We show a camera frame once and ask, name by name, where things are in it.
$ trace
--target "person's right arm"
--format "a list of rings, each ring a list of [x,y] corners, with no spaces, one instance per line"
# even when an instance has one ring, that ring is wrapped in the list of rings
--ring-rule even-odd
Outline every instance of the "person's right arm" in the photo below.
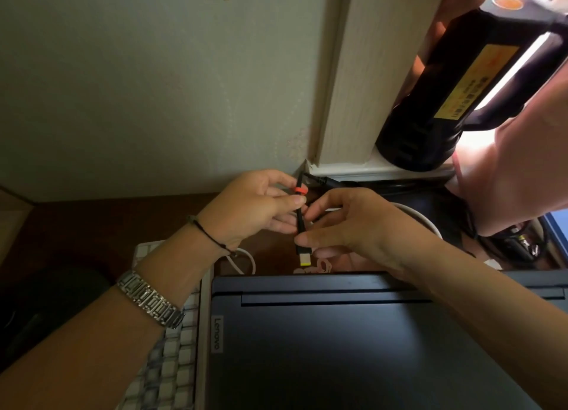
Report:
[[[305,213],[296,237],[314,255],[354,251],[442,303],[543,408],[568,402],[568,314],[506,275],[437,238],[371,190],[327,192]]]

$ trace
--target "watch band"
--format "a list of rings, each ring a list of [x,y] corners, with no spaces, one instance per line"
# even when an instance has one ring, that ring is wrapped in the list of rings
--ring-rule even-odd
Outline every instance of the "watch band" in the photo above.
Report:
[[[183,313],[135,271],[125,272],[117,281],[117,286],[134,303],[165,327],[178,327]]]

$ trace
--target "black string bracelet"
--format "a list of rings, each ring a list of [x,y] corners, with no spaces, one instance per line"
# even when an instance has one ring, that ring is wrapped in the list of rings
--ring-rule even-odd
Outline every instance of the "black string bracelet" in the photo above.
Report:
[[[231,256],[237,256],[237,252],[231,250],[230,248],[228,248],[225,244],[221,244],[219,241],[217,241],[215,238],[213,238],[210,234],[207,233],[207,231],[203,228],[203,226],[201,225],[201,223],[199,223],[197,221],[197,217],[196,216],[188,216],[188,221],[189,223],[193,223],[195,225],[195,227],[197,227],[197,229],[199,229],[201,232],[203,232],[205,234],[206,237],[208,237],[211,241],[213,241],[215,244],[217,244],[219,247],[221,247],[224,250],[227,250]]]

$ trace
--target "white keyboard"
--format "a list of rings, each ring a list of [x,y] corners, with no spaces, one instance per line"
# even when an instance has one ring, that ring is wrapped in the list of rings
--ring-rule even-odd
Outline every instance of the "white keyboard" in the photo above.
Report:
[[[139,244],[132,268],[160,243]],[[211,274],[184,304],[181,325],[167,328],[150,351],[117,410],[204,410]]]

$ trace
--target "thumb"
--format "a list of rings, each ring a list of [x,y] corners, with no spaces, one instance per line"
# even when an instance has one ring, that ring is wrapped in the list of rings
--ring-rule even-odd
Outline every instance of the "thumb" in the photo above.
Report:
[[[274,201],[276,205],[274,215],[279,216],[280,214],[287,214],[301,208],[306,203],[306,197],[294,194],[292,196],[275,197]]]
[[[341,225],[303,232],[294,238],[294,242],[299,246],[312,248],[346,245]]]

